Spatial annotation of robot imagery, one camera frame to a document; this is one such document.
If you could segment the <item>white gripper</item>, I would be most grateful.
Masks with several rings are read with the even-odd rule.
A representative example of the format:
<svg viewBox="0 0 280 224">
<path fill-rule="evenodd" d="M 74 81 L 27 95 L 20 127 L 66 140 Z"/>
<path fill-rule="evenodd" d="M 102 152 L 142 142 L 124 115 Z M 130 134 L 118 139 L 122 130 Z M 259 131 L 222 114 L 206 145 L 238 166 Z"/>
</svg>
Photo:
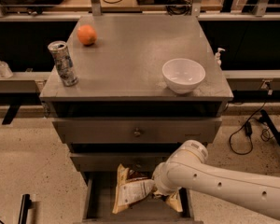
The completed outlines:
<svg viewBox="0 0 280 224">
<path fill-rule="evenodd" d="M 167 165 L 165 162 L 160 163 L 155 168 L 152 179 L 154 180 L 157 191 L 161 195 L 168 196 L 179 190 L 179 186 L 169 180 L 167 176 Z"/>
</svg>

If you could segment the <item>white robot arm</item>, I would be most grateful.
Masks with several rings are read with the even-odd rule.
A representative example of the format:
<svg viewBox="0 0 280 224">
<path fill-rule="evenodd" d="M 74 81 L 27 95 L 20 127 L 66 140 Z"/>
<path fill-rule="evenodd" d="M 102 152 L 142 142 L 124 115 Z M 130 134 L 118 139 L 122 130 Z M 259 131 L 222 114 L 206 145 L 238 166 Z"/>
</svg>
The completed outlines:
<svg viewBox="0 0 280 224">
<path fill-rule="evenodd" d="M 213 167 L 205 163 L 207 158 L 202 143 L 186 141 L 156 167 L 157 191 L 170 195 L 192 189 L 280 220 L 280 177 Z"/>
</svg>

